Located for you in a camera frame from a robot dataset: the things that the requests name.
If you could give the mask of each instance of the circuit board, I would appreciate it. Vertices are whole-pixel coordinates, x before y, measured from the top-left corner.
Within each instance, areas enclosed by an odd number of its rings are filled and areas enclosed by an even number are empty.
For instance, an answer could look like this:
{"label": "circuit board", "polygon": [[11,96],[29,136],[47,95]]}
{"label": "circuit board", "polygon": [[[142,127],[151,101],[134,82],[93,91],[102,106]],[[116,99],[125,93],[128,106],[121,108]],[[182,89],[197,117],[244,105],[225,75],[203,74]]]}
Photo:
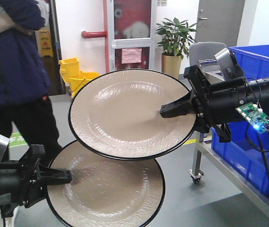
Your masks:
{"label": "circuit board", "polygon": [[256,104],[247,103],[239,106],[236,110],[258,133],[269,131],[269,117]]}

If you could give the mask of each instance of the blue plastic crate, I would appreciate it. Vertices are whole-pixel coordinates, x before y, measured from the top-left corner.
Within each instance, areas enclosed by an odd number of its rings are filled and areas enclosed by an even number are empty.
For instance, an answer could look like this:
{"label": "blue plastic crate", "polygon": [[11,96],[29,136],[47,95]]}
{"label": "blue plastic crate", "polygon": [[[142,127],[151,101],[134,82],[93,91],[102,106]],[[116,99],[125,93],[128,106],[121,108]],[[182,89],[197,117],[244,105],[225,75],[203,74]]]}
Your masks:
{"label": "blue plastic crate", "polygon": [[[254,150],[245,139],[245,129],[248,122],[230,123],[232,142],[220,143],[219,137],[214,131],[212,149],[218,153],[227,163],[236,169],[243,177],[252,183],[260,192],[269,194],[269,182],[260,152]],[[257,143],[256,131],[248,129],[249,138],[254,144]],[[269,149],[269,135],[260,134],[264,148]],[[269,153],[266,154],[269,164]]]}
{"label": "blue plastic crate", "polygon": [[269,45],[230,47],[247,78],[269,77]]}

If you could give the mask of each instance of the gold plant pot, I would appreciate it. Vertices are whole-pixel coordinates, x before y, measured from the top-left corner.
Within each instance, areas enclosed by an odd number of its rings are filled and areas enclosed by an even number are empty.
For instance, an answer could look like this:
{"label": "gold plant pot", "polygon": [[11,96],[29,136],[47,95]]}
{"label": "gold plant pot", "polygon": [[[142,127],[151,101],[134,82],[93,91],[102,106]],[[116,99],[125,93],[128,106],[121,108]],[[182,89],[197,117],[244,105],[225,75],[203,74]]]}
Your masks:
{"label": "gold plant pot", "polygon": [[162,72],[176,79],[179,77],[181,56],[167,56],[162,54]]}

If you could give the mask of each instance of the yellow bucket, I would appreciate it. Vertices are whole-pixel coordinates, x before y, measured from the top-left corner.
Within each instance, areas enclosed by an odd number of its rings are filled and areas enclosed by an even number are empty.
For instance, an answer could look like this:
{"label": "yellow bucket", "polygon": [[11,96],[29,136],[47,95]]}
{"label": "yellow bucket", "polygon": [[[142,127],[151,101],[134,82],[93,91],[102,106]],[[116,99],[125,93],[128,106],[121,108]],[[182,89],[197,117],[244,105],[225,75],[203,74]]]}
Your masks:
{"label": "yellow bucket", "polygon": [[60,74],[66,83],[70,83],[71,77],[76,77],[80,74],[80,60],[79,58],[69,58],[59,60]]}
{"label": "yellow bucket", "polygon": [[72,97],[74,97],[84,85],[86,85],[88,82],[92,81],[99,75],[100,74],[97,72],[80,71],[79,75],[75,77],[70,77],[70,90],[72,92]]}

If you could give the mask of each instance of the black plate rim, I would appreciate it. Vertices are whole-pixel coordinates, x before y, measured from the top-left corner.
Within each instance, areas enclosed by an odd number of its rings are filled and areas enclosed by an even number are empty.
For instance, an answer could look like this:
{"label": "black plate rim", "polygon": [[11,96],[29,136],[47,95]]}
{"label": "black plate rim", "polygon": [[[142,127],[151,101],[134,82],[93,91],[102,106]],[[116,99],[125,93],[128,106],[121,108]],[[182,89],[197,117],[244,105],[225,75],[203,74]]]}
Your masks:
{"label": "black plate rim", "polygon": [[[174,79],[175,81],[179,82],[187,91],[189,91],[189,89],[184,85],[182,84],[179,80],[175,79],[174,77],[170,76],[170,75],[167,75],[165,73],[162,73],[162,72],[158,72],[158,71],[154,71],[154,70],[145,70],[145,71],[152,71],[152,72],[157,72],[157,73],[160,73],[160,74],[163,74],[165,76],[168,76],[172,79]],[[107,74],[110,74],[110,73],[115,73],[117,71],[113,71],[113,72],[109,72],[109,73],[106,73],[106,74],[103,74],[97,78],[94,78],[92,81],[90,81],[89,83],[93,82],[94,80],[100,78],[100,77],[103,77]],[[98,155],[101,155],[101,156],[104,156],[104,157],[108,157],[108,158],[112,158],[112,159],[117,159],[117,160],[125,160],[125,161],[143,161],[143,160],[148,160],[148,159],[153,159],[153,158],[157,158],[157,157],[161,157],[163,155],[166,155],[172,151],[174,151],[175,149],[177,149],[178,147],[180,147],[185,141],[188,140],[188,138],[192,135],[192,133],[194,132],[194,129],[192,128],[190,130],[190,132],[184,137],[183,140],[181,140],[178,144],[176,144],[175,146],[171,147],[170,149],[166,150],[166,151],[163,151],[159,154],[155,154],[155,155],[150,155],[150,156],[144,156],[144,157],[119,157],[119,156],[113,156],[113,155],[109,155],[109,154],[105,154],[103,152],[100,152],[98,150],[95,150],[94,148],[90,147],[89,145],[87,145],[84,141],[82,141],[80,139],[80,137],[77,135],[77,133],[75,132],[73,126],[72,126],[72,121],[71,121],[71,109],[72,109],[72,104],[75,100],[75,98],[77,97],[77,95],[80,93],[80,91],[82,89],[84,89],[89,83],[87,83],[85,86],[83,86],[79,91],[78,93],[72,98],[71,100],[71,103],[69,105],[69,110],[68,110],[68,124],[69,124],[69,127],[73,133],[73,135],[75,136],[75,138],[84,146],[86,147],[88,150],[98,154]]]}
{"label": "black plate rim", "polygon": [[[74,141],[68,143],[66,146],[64,146],[64,147],[62,148],[61,151],[63,151],[66,147],[68,147],[69,145],[71,145],[71,144],[73,144],[73,143],[75,143],[75,142],[79,142],[79,141],[74,140]],[[52,159],[52,161],[51,161],[50,164],[49,164],[49,167],[50,167],[50,168],[51,168],[52,163],[54,162],[54,160],[57,158],[57,156],[58,156],[60,153],[61,153],[61,152],[59,152],[59,153]],[[157,166],[158,166],[158,168],[159,168],[159,170],[160,170],[161,176],[162,176],[162,182],[163,182],[162,197],[161,197],[160,203],[159,203],[157,209],[155,210],[155,212],[151,215],[151,217],[150,217],[148,220],[146,220],[142,225],[140,225],[140,226],[138,226],[138,227],[145,227],[145,226],[147,226],[147,225],[148,225],[148,224],[149,224],[149,223],[150,223],[150,222],[157,216],[157,214],[159,213],[159,211],[160,211],[160,209],[161,209],[161,207],[162,207],[162,205],[163,205],[164,198],[165,198],[166,184],[165,184],[164,174],[163,174],[162,168],[161,168],[161,166],[159,165],[158,161],[157,161],[156,159],[154,159],[154,161],[155,161],[155,163],[157,164]],[[57,211],[55,210],[55,208],[53,207],[53,205],[52,205],[52,203],[51,203],[51,201],[50,201],[49,194],[48,194],[48,188],[46,187],[45,190],[46,190],[46,200],[47,200],[48,206],[49,206],[50,210],[52,211],[52,213],[54,214],[54,216],[55,216],[55,217],[56,217],[62,224],[64,224],[65,226],[67,226],[67,227],[74,227],[74,226],[70,225],[68,222],[66,222],[66,221],[65,221],[65,220],[64,220],[64,219],[57,213]]]}

